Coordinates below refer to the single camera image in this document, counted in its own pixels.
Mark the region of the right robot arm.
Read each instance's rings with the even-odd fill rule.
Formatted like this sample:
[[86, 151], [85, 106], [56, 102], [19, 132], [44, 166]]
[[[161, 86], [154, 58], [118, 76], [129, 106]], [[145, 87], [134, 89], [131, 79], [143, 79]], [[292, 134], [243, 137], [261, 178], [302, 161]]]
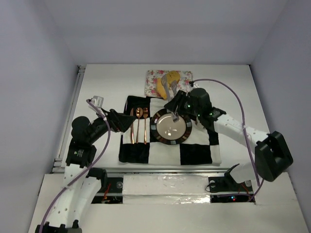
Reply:
[[247, 148], [249, 163], [232, 166], [225, 173], [230, 181], [243, 183], [261, 178], [273, 182], [294, 162], [280, 132], [262, 132], [247, 127], [244, 121], [238, 122], [224, 110], [214, 107], [203, 88], [188, 93], [180, 90], [164, 107], [181, 116], [195, 117], [207, 130], [225, 135]]

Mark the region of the long bread piece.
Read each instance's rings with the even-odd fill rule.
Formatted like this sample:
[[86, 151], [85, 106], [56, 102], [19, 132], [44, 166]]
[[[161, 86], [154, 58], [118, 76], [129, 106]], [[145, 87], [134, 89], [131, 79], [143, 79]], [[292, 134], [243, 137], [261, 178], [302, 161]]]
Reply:
[[156, 91], [160, 95], [161, 98], [163, 98], [164, 100], [167, 100], [167, 94], [164, 89], [164, 86], [161, 83], [161, 78], [157, 78]]

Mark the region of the stainless steel serving tongs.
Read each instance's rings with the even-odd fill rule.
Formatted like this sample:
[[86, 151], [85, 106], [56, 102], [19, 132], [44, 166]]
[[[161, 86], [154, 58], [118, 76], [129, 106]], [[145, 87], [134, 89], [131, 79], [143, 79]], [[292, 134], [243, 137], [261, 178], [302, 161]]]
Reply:
[[[164, 87], [164, 90], [165, 90], [165, 93], [166, 93], [166, 96], [167, 96], [167, 101], [170, 102], [172, 100], [171, 96], [170, 96], [170, 92], [169, 92], [169, 87], [168, 87], [168, 82], [167, 82], [167, 77], [166, 75], [164, 75], [162, 78], [161, 78], [161, 84], [163, 85]], [[173, 119], [173, 122], [176, 123], [178, 120], [179, 120], [179, 116], [172, 112], [172, 119]]]

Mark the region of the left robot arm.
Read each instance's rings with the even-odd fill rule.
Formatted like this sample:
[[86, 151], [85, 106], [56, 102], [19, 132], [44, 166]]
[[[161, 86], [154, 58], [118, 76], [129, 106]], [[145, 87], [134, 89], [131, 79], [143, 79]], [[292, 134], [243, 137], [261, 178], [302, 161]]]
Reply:
[[82, 232], [82, 218], [96, 193], [107, 187], [106, 170], [94, 166], [99, 160], [94, 143], [105, 133], [126, 132], [136, 118], [113, 109], [98, 110], [97, 115], [94, 121], [85, 116], [73, 120], [63, 186], [37, 225], [37, 233]]

